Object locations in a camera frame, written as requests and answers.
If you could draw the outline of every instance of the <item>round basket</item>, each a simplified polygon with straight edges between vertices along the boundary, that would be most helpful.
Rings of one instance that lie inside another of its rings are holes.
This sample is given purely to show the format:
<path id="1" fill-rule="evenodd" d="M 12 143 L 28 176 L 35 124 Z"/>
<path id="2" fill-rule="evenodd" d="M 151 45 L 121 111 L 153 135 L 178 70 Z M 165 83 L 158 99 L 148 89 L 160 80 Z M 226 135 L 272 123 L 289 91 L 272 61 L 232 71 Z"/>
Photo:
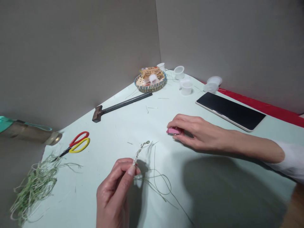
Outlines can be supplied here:
<path id="1" fill-rule="evenodd" d="M 155 85 L 151 85 L 151 84 L 147 84 L 144 85 L 143 84 L 143 78 L 141 77 L 141 75 L 138 75 L 135 79 L 134 79 L 134 84 L 135 86 L 138 88 L 139 91 L 145 92 L 145 91 L 157 91 L 160 90 L 161 88 L 163 88 L 165 86 L 165 83 L 167 82 L 167 74 L 163 71 L 164 73 L 164 77 L 159 79 L 159 83 L 155 84 Z"/>

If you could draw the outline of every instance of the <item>pink eraser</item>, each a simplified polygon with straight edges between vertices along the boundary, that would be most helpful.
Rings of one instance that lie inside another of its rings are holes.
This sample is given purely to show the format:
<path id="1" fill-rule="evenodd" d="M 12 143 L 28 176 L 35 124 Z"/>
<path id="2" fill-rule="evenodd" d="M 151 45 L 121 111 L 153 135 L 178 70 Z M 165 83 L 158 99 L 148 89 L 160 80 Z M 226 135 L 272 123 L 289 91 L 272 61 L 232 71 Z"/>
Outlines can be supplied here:
<path id="1" fill-rule="evenodd" d="M 181 132 L 176 128 L 168 128 L 166 131 L 168 134 L 179 135 Z"/>

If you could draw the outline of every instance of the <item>hammer head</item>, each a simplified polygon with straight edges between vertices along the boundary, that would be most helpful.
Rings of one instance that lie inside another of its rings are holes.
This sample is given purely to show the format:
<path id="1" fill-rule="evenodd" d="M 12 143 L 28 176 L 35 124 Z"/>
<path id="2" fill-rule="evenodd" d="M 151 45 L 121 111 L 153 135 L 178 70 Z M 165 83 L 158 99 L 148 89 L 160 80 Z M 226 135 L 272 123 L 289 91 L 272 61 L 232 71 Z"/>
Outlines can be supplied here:
<path id="1" fill-rule="evenodd" d="M 94 112 L 93 119 L 92 119 L 93 122 L 98 123 L 100 121 L 100 118 L 102 115 L 101 110 L 102 110 L 102 105 L 97 106 L 95 108 L 95 112 Z"/>

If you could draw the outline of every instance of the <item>hammer handle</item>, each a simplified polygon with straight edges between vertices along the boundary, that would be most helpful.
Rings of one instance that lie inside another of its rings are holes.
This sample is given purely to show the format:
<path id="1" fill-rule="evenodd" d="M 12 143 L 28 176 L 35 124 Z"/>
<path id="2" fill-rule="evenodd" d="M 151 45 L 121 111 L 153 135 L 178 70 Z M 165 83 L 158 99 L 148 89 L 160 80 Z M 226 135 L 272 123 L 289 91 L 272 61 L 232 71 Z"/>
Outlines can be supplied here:
<path id="1" fill-rule="evenodd" d="M 131 99 L 126 100 L 126 101 L 123 101 L 123 102 L 121 102 L 121 103 L 119 103 L 119 104 L 113 105 L 113 106 L 111 106 L 111 107 L 109 107 L 109 108 L 106 108 L 106 109 L 102 110 L 102 111 L 101 111 L 101 115 L 106 114 L 106 113 L 111 112 L 111 111 L 114 111 L 114 110 L 116 110 L 116 109 L 119 109 L 119 108 L 121 108 L 121 107 L 124 107 L 124 106 L 126 106 L 126 105 L 129 105 L 129 104 L 131 104 L 131 103 L 137 102 L 137 101 L 139 101 L 139 100 L 142 100 L 142 99 L 147 98 L 147 97 L 150 97 L 150 96 L 152 96 L 152 92 L 144 93 L 144 94 L 139 95 L 139 96 L 137 96 L 137 97 L 131 98 Z"/>

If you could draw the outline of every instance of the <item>gray cardboard wall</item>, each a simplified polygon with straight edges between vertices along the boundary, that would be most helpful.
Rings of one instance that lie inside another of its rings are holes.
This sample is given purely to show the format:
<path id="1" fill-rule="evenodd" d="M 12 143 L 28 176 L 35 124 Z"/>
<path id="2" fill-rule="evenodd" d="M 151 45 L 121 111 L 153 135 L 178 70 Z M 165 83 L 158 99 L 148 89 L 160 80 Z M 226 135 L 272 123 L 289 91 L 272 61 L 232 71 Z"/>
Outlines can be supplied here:
<path id="1" fill-rule="evenodd" d="M 155 0 L 0 1 L 0 115 L 59 130 L 158 63 Z M 44 146 L 0 146 L 0 227 L 12 228 L 13 188 Z"/>
<path id="2" fill-rule="evenodd" d="M 156 0 L 161 61 L 304 113 L 303 0 Z"/>

